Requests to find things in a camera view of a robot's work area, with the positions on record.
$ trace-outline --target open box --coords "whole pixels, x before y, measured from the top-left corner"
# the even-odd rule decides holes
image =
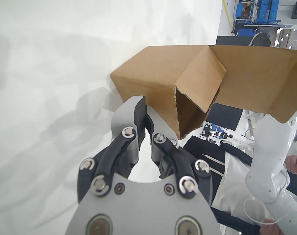
[[[285,123],[297,110],[297,50],[258,46],[149,46],[112,72],[124,101],[146,96],[184,138],[214,102],[270,114]]]

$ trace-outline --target white cable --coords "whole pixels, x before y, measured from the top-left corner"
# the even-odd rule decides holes
[[[287,173],[287,168],[286,168],[285,163],[283,164],[283,167],[284,167],[284,169],[286,170],[286,175],[285,175],[286,182],[284,183],[283,187],[281,187],[280,192],[279,192],[279,194],[278,194],[277,197],[279,197],[279,195],[281,194],[283,188],[286,188],[286,186],[287,186],[287,182],[288,182],[288,173]]]
[[[249,139],[249,138],[246,136],[247,131],[249,131],[249,130],[251,130],[251,129],[254,129],[254,128],[249,128],[249,129],[247,129],[246,132],[245,132],[245,134],[244,134],[244,136],[245,136],[248,140],[255,141],[255,140]]]
[[[258,224],[262,224],[262,225],[273,225],[273,224],[278,223],[278,222],[279,222],[280,220],[282,220],[283,218],[288,217],[288,216],[290,216],[291,214],[297,213],[297,212],[289,213],[289,214],[287,214],[287,215],[285,215],[285,216],[282,216],[281,218],[279,218],[277,221],[275,221],[275,222],[273,222],[273,223],[263,223],[263,222],[258,222],[257,220],[254,220],[253,218],[251,218],[251,217],[247,214],[247,212],[246,212],[246,210],[245,210],[245,204],[246,204],[247,200],[249,200],[249,199],[253,201],[253,199],[251,199],[251,198],[247,198],[247,199],[245,200],[245,202],[244,202],[244,212],[245,212],[245,214],[247,215],[247,217],[248,217],[250,220],[252,220],[253,222],[256,222],[256,223],[258,223]]]

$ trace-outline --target white table surface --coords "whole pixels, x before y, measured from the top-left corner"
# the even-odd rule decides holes
[[[109,74],[149,45],[214,44],[222,0],[0,0],[0,234],[63,234],[111,138]],[[130,179],[155,181],[149,140]]]

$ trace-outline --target yellow tape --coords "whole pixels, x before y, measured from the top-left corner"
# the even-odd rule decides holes
[[[230,22],[229,14],[228,14],[228,11],[227,11],[226,2],[225,2],[224,0],[222,0],[222,2],[223,2],[224,10],[226,11],[226,14],[227,14],[227,18],[228,18],[228,22],[229,22],[230,30],[231,30],[231,32],[232,32],[232,26],[231,26],[231,22]]]

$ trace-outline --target human hand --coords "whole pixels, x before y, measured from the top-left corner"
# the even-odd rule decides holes
[[[285,164],[288,171],[297,174],[297,155],[287,156]]]
[[[264,223],[273,223],[274,220],[265,219]],[[284,235],[280,230],[278,224],[273,225],[262,225],[259,229],[260,235]]]

